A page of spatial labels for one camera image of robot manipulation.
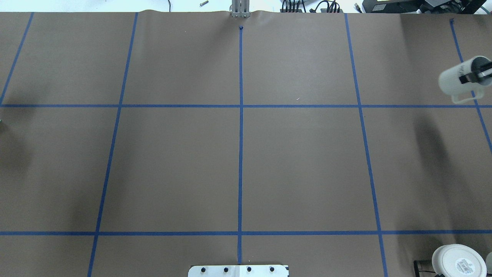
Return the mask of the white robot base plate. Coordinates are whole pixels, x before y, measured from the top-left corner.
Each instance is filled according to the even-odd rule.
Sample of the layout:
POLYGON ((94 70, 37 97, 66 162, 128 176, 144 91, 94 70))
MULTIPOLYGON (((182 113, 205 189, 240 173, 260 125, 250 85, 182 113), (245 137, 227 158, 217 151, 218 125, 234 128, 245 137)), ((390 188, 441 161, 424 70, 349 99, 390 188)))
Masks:
POLYGON ((192 266, 188 277, 289 277, 284 265, 202 265, 192 266))

